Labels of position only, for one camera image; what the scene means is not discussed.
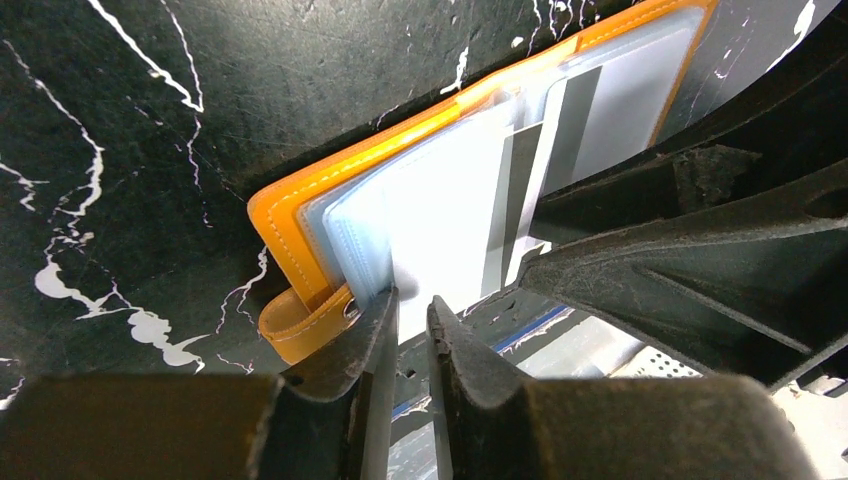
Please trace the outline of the white striped card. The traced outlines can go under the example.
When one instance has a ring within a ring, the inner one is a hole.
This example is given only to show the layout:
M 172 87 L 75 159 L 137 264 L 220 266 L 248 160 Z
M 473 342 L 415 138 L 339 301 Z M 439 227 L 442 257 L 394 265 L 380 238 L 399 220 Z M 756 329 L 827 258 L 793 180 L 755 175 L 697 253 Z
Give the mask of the white striped card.
M 434 296 L 462 310 L 502 287 L 507 213 L 522 208 L 541 128 L 491 110 L 388 164 L 383 192 L 401 342 L 424 331 Z
M 688 27 L 648 32 L 591 59 L 565 82 L 544 194 L 610 168 L 648 146 L 693 35 Z

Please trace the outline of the orange leather card holder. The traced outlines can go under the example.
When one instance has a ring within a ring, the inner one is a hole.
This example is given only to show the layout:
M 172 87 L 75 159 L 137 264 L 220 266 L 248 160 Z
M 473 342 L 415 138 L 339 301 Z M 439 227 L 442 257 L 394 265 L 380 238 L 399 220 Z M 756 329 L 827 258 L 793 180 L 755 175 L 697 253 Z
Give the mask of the orange leather card holder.
M 529 229 L 545 195 L 565 82 L 591 59 L 648 32 L 693 29 L 650 146 L 714 9 L 712 1 L 639 2 L 464 90 L 445 89 L 436 105 L 261 189 L 248 202 L 248 216 L 290 284 L 261 312 L 261 334 L 286 363 L 296 364 L 351 326 L 384 290 L 397 289 L 400 314 L 383 192 L 387 166 L 409 148 L 491 110 L 510 115 L 514 124 L 542 125 L 522 208 L 507 213 L 500 289 L 513 282 L 524 255 L 539 246 Z

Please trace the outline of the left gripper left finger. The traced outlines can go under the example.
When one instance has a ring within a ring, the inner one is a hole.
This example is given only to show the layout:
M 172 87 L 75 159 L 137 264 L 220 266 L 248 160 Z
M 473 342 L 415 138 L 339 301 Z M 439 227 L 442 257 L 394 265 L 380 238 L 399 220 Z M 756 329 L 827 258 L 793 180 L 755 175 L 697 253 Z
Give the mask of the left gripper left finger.
M 275 375 L 61 375 L 1 424 L 5 479 L 382 479 L 398 292 Z

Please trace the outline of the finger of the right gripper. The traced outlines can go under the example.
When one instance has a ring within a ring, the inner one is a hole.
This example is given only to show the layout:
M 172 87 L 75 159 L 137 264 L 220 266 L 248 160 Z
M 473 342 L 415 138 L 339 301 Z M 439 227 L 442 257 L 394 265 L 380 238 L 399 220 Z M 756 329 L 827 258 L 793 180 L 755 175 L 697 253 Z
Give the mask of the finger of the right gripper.
M 557 247 L 519 285 L 701 372 L 779 388 L 847 346 L 847 164 Z
M 847 161 L 847 16 L 831 13 L 732 100 L 667 140 L 545 196 L 556 245 L 751 197 Z

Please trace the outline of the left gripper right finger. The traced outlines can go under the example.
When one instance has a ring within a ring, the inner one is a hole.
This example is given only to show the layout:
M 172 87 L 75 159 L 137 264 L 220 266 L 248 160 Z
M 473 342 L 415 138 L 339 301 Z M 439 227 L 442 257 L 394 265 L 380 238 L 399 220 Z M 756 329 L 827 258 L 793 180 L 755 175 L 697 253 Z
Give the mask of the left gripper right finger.
M 427 310 L 442 479 L 813 479 L 750 378 L 537 379 L 435 297 Z

